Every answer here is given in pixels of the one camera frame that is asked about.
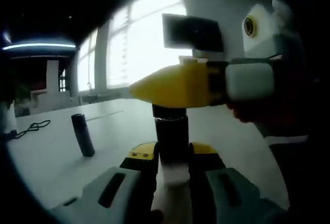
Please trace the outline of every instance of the ceiling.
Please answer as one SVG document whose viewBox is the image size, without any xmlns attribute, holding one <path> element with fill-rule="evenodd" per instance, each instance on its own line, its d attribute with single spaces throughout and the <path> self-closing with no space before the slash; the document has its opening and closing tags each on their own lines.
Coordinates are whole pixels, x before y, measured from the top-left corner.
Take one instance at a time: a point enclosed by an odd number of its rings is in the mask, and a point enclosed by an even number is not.
<svg viewBox="0 0 330 224">
<path fill-rule="evenodd" d="M 77 45 L 128 0 L 2 0 L 0 45 L 30 39 L 60 38 Z"/>
</svg>

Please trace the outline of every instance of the black cylinder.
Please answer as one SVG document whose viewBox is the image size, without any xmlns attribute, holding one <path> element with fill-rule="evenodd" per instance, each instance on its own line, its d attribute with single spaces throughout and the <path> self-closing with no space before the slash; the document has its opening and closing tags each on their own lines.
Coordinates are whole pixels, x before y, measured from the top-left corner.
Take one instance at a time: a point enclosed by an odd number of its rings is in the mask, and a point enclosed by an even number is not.
<svg viewBox="0 0 330 224">
<path fill-rule="evenodd" d="M 71 120 L 82 155 L 84 157 L 92 157 L 95 154 L 95 150 L 88 132 L 85 115 L 72 115 Z"/>
<path fill-rule="evenodd" d="M 188 117 L 184 108 L 153 105 L 160 161 L 162 165 L 187 163 Z"/>
</svg>

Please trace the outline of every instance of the desk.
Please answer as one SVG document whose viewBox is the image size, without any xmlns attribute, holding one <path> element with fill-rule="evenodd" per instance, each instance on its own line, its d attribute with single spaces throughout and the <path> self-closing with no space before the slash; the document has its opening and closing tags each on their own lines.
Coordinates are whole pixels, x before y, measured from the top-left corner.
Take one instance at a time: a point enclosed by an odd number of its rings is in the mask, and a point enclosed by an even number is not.
<svg viewBox="0 0 330 224">
<path fill-rule="evenodd" d="M 92 158 L 81 155 L 71 115 L 86 116 L 95 147 Z M 225 106 L 187 111 L 189 139 L 211 144 L 227 167 L 234 167 L 267 197 L 287 208 L 281 172 L 257 128 L 236 120 Z M 50 119 L 49 126 L 8 143 L 19 173 L 47 209 L 72 197 L 112 166 L 119 166 L 134 146 L 156 141 L 152 106 L 139 100 L 112 100 L 17 118 L 18 131 Z"/>
</svg>

